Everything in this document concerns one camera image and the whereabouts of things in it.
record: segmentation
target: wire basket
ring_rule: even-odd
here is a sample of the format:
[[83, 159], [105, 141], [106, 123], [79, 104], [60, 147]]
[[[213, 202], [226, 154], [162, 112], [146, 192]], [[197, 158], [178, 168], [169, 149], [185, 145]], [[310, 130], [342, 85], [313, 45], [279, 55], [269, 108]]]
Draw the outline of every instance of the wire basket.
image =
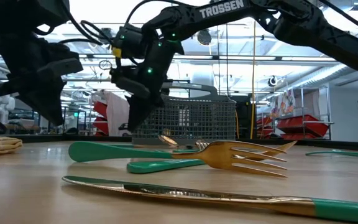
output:
[[179, 144], [194, 144], [203, 139], [236, 140], [236, 102], [219, 96], [216, 88], [187, 83], [164, 83], [163, 88], [210, 92], [194, 98], [162, 95], [165, 106], [157, 108], [132, 133], [133, 144], [161, 144], [158, 135], [166, 135]]

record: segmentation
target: ceiling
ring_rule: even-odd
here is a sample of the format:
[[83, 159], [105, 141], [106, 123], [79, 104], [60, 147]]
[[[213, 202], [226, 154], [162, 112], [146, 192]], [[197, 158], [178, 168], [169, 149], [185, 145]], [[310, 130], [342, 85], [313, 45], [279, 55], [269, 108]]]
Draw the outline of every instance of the ceiling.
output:
[[[204, 5], [209, 0], [180, 0], [181, 2], [192, 5]], [[77, 20], [87, 20], [95, 23], [99, 28], [111, 28], [116, 33], [123, 25], [132, 8], [140, 0], [120, 1], [116, 4], [111, 0], [93, 0], [89, 1], [70, 1], [71, 13]], [[348, 11], [353, 7], [352, 1], [331, 1], [341, 9]], [[165, 2], [150, 2], [141, 6], [131, 18], [131, 23], [141, 27], [143, 23], [158, 15], [159, 12], [171, 6]], [[358, 37], [358, 27], [347, 21], [332, 10], [321, 8], [327, 20], [339, 29], [349, 31], [352, 35]], [[348, 11], [348, 14], [358, 20], [358, 11]], [[335, 60], [325, 57], [321, 52], [309, 47], [292, 46], [278, 41], [272, 34], [266, 32], [256, 24], [256, 41], [254, 49], [254, 20], [245, 18], [233, 21], [227, 25], [211, 27], [209, 34], [212, 41], [209, 46], [203, 46], [196, 36], [182, 42], [186, 55], [176, 55], [168, 76], [176, 80], [192, 80], [193, 77], [202, 73], [210, 74], [214, 79], [214, 86], [227, 92], [229, 91], [249, 92], [252, 89], [252, 74], [255, 75], [255, 90], [261, 97], [266, 91], [284, 90], [297, 80], [318, 71], [324, 67], [334, 67], [339, 63]], [[63, 39], [82, 38], [80, 33], [71, 23], [57, 27], [50, 35], [45, 36], [49, 42], [58, 42]], [[68, 80], [64, 88], [63, 95], [72, 97], [75, 100], [86, 101], [82, 91], [92, 92], [93, 89], [112, 90], [118, 95], [124, 96], [124, 92], [117, 89], [114, 84], [109, 82], [109, 74], [98, 67], [99, 62], [109, 60], [114, 61], [110, 51], [106, 46], [100, 47], [89, 43], [71, 43], [68, 46], [81, 55], [81, 62], [84, 70], [76, 74], [69, 74], [64, 77]], [[255, 70], [253, 71], [252, 55], [255, 51]], [[3, 60], [0, 59], [0, 78], [5, 78], [8, 72]], [[268, 79], [272, 76], [277, 77], [279, 84], [271, 88], [267, 85]], [[336, 81], [331, 80], [332, 85], [355, 79], [358, 74], [344, 75]], [[352, 86], [358, 88], [358, 81], [344, 85], [347, 88]], [[184, 91], [176, 91], [175, 96], [186, 95]]]

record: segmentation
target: table surface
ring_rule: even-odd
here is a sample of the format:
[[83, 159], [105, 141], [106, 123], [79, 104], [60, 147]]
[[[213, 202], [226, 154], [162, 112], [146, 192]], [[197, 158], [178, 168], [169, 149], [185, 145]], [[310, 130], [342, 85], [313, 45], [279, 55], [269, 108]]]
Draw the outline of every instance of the table surface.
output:
[[111, 192], [71, 185], [64, 175], [213, 190], [250, 195], [291, 195], [358, 201], [358, 157], [294, 146], [286, 155], [287, 179], [187, 167], [153, 174], [129, 174], [129, 159], [74, 163], [71, 142], [28, 143], [15, 154], [0, 156], [0, 224], [11, 223], [337, 223], [293, 217], [268, 210], [120, 197]]

